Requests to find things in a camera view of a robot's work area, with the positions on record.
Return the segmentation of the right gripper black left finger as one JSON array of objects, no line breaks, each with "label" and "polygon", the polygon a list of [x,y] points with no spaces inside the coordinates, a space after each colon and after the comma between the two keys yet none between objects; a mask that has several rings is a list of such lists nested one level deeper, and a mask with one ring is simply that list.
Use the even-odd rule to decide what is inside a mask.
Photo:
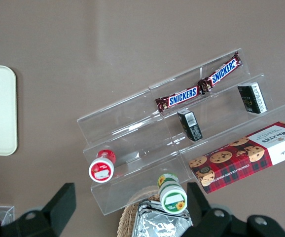
[{"label": "right gripper black left finger", "polygon": [[58,237],[75,210],[75,184],[65,183],[45,207],[29,211],[17,220],[17,236]]}]

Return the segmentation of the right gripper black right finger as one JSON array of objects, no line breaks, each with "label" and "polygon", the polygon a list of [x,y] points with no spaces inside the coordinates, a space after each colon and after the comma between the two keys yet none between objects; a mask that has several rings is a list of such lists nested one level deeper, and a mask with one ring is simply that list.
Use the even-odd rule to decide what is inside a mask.
[{"label": "right gripper black right finger", "polygon": [[184,237],[230,237],[232,217],[221,209],[212,208],[197,183],[187,184],[187,209],[192,226]]}]

